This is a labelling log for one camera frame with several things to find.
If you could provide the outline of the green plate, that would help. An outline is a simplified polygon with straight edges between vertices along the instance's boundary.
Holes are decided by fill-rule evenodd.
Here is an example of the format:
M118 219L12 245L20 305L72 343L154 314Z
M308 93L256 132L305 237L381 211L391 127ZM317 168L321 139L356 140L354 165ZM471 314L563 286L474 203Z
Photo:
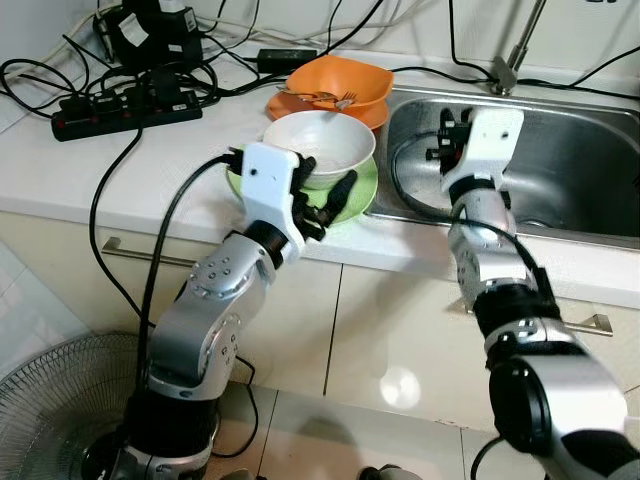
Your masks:
M360 218L370 209L372 201L378 193L378 168L372 164L372 160L367 160L366 163L358 166L355 172L358 175L355 186L349 192L347 205L335 216L332 227L339 227L339 225L346 224L347 221ZM330 191L329 189L303 187L301 192L308 196L308 205L320 209L328 201Z

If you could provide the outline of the white bowl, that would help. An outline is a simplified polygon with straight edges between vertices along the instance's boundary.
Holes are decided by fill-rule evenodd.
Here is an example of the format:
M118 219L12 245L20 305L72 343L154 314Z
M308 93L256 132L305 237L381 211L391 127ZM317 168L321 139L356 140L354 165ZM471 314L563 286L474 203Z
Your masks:
M364 165L374 155L376 140L353 116L337 111L297 111L274 120L262 134L268 145L314 157L315 169L303 186L329 189L347 172Z

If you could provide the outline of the metal faucet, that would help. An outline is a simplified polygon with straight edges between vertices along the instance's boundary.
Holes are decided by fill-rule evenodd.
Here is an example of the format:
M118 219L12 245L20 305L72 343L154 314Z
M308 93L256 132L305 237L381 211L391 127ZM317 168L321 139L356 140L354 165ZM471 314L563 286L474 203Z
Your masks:
M494 58L495 83L492 92L497 96L509 96L515 90L518 83L518 69L524 64L524 60L529 54L532 35L538 26L541 14L543 14L548 0L535 0L532 10L527 18L527 22L515 46L512 47L507 59Z

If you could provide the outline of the orange plate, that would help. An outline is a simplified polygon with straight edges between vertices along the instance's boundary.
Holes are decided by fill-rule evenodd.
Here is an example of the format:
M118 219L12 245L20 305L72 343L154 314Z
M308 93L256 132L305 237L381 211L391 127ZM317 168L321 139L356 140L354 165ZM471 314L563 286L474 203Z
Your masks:
M278 92L271 96L268 102L266 102L265 109L266 114L273 120L292 113L301 113L301 111L319 110L329 111L329 113L340 113L361 120L371 131L375 131L375 129L380 128L381 125L387 124L390 116L390 110L385 100L374 102L374 104L364 106L364 108L347 108L339 111L334 108L320 108L320 106L312 105L311 102L297 99L296 96L283 92Z

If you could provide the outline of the metal fork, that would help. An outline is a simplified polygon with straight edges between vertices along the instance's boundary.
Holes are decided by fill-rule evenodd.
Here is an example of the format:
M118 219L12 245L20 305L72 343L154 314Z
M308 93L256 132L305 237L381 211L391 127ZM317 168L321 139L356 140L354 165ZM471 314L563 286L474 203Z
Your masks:
M288 90L288 88L284 88L282 90L283 93L288 93L288 95L296 96L297 99L306 102L329 102L333 108L337 110L343 110L348 108L349 105L352 104L353 101L356 100L355 92L344 93L343 96L334 95L334 93L325 92L325 91L317 91L317 92L305 92L298 90Z

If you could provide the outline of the orange bowl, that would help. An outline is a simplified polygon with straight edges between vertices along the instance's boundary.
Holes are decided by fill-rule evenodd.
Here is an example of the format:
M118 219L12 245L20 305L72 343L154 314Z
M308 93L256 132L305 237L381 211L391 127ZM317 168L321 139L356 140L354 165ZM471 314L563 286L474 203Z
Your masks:
M394 76L389 70L362 61L320 56L308 61L285 81L287 90L311 97L317 108L337 108L337 102L352 96L348 108L365 108L384 100L392 91Z

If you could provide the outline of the stainless steel sink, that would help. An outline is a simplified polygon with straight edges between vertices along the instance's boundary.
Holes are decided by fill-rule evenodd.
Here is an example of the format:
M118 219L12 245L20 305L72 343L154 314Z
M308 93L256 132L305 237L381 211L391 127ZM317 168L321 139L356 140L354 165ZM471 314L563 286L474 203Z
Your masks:
M511 211L522 236L640 247L640 124L636 111L573 102L500 99L485 93L402 87L390 93L378 132L378 193L370 214L435 225L447 214L436 147L443 108L524 111L524 128L506 172Z

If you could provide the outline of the black power adapter brick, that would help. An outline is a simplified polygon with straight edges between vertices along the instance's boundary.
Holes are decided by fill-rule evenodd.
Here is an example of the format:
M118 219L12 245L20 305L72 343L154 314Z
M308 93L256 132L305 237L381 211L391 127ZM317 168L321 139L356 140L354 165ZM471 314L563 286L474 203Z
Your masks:
M264 47L252 58L256 70L264 74L293 72L319 56L315 49L270 49Z

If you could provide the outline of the cream cabinet door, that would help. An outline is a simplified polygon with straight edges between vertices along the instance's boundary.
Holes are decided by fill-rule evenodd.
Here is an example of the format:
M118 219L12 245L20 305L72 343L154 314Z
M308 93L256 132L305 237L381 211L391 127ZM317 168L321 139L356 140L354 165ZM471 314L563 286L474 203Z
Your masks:
M0 241L92 332L133 332L137 317L101 273L87 225L0 212ZM276 274L264 307L243 329L239 356L256 384L323 396L340 266L303 259Z
M325 397L492 433L485 362L457 284L344 268Z

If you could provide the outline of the black power plug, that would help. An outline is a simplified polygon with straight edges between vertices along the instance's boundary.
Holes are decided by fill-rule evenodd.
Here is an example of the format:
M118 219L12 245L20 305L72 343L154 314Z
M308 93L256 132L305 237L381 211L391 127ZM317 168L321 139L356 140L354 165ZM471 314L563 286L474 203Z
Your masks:
M155 69L147 74L147 91L156 105L182 104L186 96L180 90L180 82L173 70Z

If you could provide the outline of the black power strip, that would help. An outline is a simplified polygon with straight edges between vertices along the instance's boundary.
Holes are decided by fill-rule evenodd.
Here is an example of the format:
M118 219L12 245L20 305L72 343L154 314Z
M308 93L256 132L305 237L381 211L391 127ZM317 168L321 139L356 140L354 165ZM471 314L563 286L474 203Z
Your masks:
M76 96L59 102L60 111L52 114L50 129L58 141L155 127L200 119L204 110L192 91L179 92L173 99L157 99L141 87L124 93L96 93Z

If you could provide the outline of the black charger with white labels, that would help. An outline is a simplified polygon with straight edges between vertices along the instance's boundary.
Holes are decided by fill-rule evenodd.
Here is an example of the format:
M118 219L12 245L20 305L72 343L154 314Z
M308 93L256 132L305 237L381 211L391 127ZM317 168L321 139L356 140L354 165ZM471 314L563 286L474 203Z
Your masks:
M196 12L184 0L122 0L102 14L116 63L137 73L204 60Z

